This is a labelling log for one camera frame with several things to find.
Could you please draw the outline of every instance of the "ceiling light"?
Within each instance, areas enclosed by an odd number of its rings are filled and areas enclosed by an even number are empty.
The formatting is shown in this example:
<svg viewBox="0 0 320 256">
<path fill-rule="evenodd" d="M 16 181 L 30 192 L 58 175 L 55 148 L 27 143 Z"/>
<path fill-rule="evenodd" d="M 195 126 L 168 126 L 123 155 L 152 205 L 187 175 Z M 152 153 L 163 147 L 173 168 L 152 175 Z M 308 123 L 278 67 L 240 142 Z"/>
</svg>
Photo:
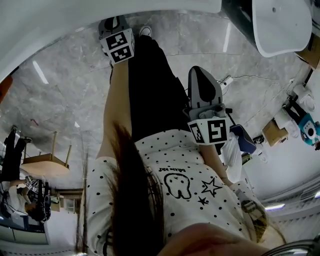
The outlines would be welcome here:
<svg viewBox="0 0 320 256">
<path fill-rule="evenodd" d="M 280 209 L 282 209 L 283 207 L 285 207 L 285 204 L 284 204 L 284 203 L 265 207 L 265 210 L 266 210 L 266 211 L 280 210 Z"/>
<path fill-rule="evenodd" d="M 320 198 L 320 191 L 315 194 L 314 198 Z"/>
<path fill-rule="evenodd" d="M 74 32 L 80 32 L 80 31 L 82 31 L 82 30 L 84 30 L 85 28 L 82 26 L 82 27 L 79 27 L 79 28 L 77 28 Z"/>
<path fill-rule="evenodd" d="M 41 78 L 42 82 L 44 84 L 49 84 L 46 77 L 45 77 L 45 74 L 42 72 L 41 68 L 39 67 L 38 63 L 34 60 L 32 62 L 34 68 L 35 68 L 35 71 L 38 73 L 39 77 Z"/>
<path fill-rule="evenodd" d="M 226 53 L 228 50 L 230 32 L 231 32 L 231 22 L 229 22 L 228 26 L 226 27 L 223 50 L 222 50 L 224 53 Z"/>
</svg>

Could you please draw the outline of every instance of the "white sneaker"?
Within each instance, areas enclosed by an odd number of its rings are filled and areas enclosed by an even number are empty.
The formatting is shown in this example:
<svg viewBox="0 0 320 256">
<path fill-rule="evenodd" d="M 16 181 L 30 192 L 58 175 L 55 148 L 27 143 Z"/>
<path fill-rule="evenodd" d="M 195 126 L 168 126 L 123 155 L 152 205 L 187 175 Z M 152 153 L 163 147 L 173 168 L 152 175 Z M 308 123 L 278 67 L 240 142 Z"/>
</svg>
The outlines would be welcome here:
<svg viewBox="0 0 320 256">
<path fill-rule="evenodd" d="M 147 36 L 147 37 L 151 37 L 152 38 L 151 27 L 150 26 L 143 26 L 140 29 L 140 32 L 139 32 L 139 37 L 141 37 L 141 36 Z"/>
</svg>

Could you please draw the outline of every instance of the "black pants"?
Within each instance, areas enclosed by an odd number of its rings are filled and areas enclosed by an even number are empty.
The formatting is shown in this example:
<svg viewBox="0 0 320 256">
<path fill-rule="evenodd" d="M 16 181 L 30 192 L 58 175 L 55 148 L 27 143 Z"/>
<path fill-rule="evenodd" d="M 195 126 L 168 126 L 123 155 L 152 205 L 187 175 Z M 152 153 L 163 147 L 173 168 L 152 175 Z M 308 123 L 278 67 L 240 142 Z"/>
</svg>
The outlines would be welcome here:
<svg viewBox="0 0 320 256">
<path fill-rule="evenodd" d="M 296 114 L 291 110 L 291 107 L 295 109 L 295 111 L 298 113 Z M 290 107 L 285 107 L 285 111 L 289 114 L 289 116 L 296 122 L 297 125 L 301 122 L 302 118 L 307 114 L 306 111 L 304 111 L 298 103 L 295 101 L 290 102 Z"/>
<path fill-rule="evenodd" d="M 189 101 L 184 87 L 163 50 L 149 36 L 136 41 L 134 57 L 129 60 L 129 98 L 135 142 L 167 130 L 189 131 L 182 112 Z"/>
<path fill-rule="evenodd" d="M 21 156 L 26 142 L 20 138 L 15 145 L 15 138 L 16 133 L 12 131 L 4 141 L 6 149 L 0 176 L 1 182 L 11 182 L 20 178 Z"/>
</svg>

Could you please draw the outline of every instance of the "blue object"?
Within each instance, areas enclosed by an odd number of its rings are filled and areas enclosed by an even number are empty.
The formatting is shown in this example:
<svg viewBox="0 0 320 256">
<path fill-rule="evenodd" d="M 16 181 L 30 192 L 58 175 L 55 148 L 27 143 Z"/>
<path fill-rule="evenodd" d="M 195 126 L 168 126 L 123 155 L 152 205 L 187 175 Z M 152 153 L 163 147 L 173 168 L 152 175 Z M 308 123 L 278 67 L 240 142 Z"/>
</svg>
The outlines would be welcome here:
<svg viewBox="0 0 320 256">
<path fill-rule="evenodd" d="M 307 135 L 305 134 L 305 132 L 304 132 L 304 126 L 305 126 L 306 123 L 309 122 L 309 121 L 314 125 L 316 134 L 317 134 L 318 136 L 320 136 L 320 126 L 315 124 L 314 120 L 312 119 L 312 117 L 311 117 L 311 115 L 310 115 L 309 113 L 306 114 L 306 115 L 302 118 L 302 120 L 300 121 L 300 123 L 298 124 L 298 126 L 299 126 L 301 132 L 305 135 L 303 141 L 304 141 L 305 143 L 307 143 L 308 145 L 313 145 L 313 144 L 314 144 L 313 140 L 312 140 L 312 139 L 309 139 L 309 138 L 307 137 Z"/>
<path fill-rule="evenodd" d="M 238 144 L 242 152 L 253 154 L 256 151 L 257 146 L 249 136 L 247 131 L 240 124 L 236 124 L 230 127 L 230 132 L 238 136 Z"/>
</svg>

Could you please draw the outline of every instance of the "person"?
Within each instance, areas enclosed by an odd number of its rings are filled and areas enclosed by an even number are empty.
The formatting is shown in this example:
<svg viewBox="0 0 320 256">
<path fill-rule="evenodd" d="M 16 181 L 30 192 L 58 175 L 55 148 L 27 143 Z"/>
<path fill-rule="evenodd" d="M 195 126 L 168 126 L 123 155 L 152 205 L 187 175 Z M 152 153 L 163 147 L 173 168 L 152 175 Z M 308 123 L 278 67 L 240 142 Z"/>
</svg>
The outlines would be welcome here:
<svg viewBox="0 0 320 256">
<path fill-rule="evenodd" d="M 257 244 L 271 224 L 264 207 L 243 181 L 229 181 L 214 146 L 195 144 L 182 111 L 188 101 L 143 27 L 134 57 L 113 68 L 77 246 L 115 256 L 268 251 Z"/>
<path fill-rule="evenodd" d="M 35 202 L 30 202 L 29 189 L 25 187 L 21 194 L 17 192 L 17 186 L 27 182 L 20 179 L 20 163 L 26 144 L 32 140 L 29 137 L 20 137 L 15 145 L 16 132 L 17 127 L 13 126 L 4 141 L 6 149 L 0 175 L 1 213 L 7 218 L 12 215 L 29 215 L 34 220 L 41 221 L 44 218 L 43 211 L 38 209 Z"/>
<path fill-rule="evenodd" d="M 314 122 L 311 115 L 304 111 L 292 96 L 288 97 L 283 109 L 298 125 L 302 140 L 308 145 L 314 146 L 316 151 L 320 150 L 320 141 L 318 139 L 318 136 L 320 136 L 320 123 L 318 121 Z"/>
</svg>

